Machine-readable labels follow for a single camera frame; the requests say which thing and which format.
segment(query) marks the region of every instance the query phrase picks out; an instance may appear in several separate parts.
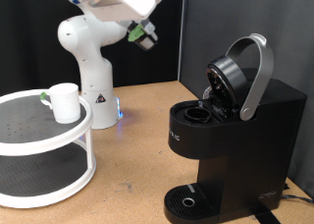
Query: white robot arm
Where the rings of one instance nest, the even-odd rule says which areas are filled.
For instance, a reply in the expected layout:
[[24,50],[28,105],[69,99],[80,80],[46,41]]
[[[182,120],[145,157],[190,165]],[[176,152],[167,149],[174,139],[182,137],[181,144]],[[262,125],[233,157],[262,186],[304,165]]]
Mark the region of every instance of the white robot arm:
[[61,22],[58,37],[78,60],[82,97],[93,110],[92,129],[109,128],[122,117],[112,65],[102,57],[101,46],[116,43],[129,32],[129,40],[145,50],[152,48],[158,38],[148,17],[160,1],[72,0],[84,15]]

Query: drip tray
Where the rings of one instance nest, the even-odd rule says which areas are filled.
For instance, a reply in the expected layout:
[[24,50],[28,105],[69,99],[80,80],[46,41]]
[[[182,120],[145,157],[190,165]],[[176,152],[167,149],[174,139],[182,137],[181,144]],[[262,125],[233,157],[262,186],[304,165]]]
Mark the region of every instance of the drip tray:
[[72,184],[86,170],[86,151],[74,142],[39,154],[0,156],[0,194],[50,194]]
[[165,205],[166,216],[170,219],[176,216],[184,220],[199,220],[217,215],[197,184],[173,188],[165,196]]

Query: black coffee maker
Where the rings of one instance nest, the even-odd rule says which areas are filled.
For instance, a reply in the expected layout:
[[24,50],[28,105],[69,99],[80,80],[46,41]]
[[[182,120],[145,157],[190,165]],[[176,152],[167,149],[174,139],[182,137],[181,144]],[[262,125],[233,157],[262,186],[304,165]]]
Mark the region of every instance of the black coffee maker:
[[[251,44],[260,53],[253,76],[236,64]],[[209,64],[203,99],[171,108],[169,146],[199,168],[196,183],[166,194],[170,222],[222,223],[279,206],[306,95],[271,80],[273,66],[264,36],[241,38]]]

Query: dark wall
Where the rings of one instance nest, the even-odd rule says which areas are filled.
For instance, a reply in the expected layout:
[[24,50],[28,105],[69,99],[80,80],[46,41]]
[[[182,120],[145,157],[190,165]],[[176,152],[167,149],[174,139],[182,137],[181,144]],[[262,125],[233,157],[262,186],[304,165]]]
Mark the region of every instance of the dark wall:
[[[308,95],[289,177],[314,197],[314,0],[188,0],[182,83],[201,97],[208,63],[240,37],[263,34],[275,55],[273,78]],[[258,67],[257,47],[238,64]]]
[[[159,43],[145,52],[125,37],[101,48],[114,86],[177,79],[183,0],[163,0],[150,17]],[[0,0],[0,95],[58,83],[80,85],[75,57],[59,43],[63,20],[81,15],[67,0]]]

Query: two-tier stand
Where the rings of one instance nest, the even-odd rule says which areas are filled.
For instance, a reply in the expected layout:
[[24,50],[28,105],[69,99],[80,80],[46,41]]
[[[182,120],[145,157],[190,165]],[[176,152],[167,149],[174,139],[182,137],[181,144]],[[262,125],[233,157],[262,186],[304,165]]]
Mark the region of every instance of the two-tier stand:
[[61,201],[95,172],[90,105],[79,97],[80,119],[59,124],[41,103],[42,91],[0,97],[0,205],[30,208]]

